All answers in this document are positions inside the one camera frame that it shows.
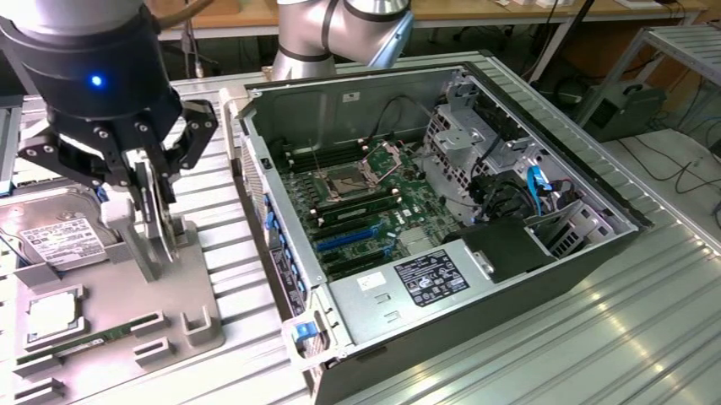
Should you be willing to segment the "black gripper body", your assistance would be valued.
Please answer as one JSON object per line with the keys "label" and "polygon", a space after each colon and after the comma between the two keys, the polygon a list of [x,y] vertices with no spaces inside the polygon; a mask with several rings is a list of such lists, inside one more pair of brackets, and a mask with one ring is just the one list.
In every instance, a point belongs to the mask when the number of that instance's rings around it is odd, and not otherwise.
{"label": "black gripper body", "polygon": [[179,97],[148,8],[4,6],[1,15],[1,32],[46,104],[38,135],[57,134],[97,156],[68,136],[135,134],[149,143],[149,110]]}

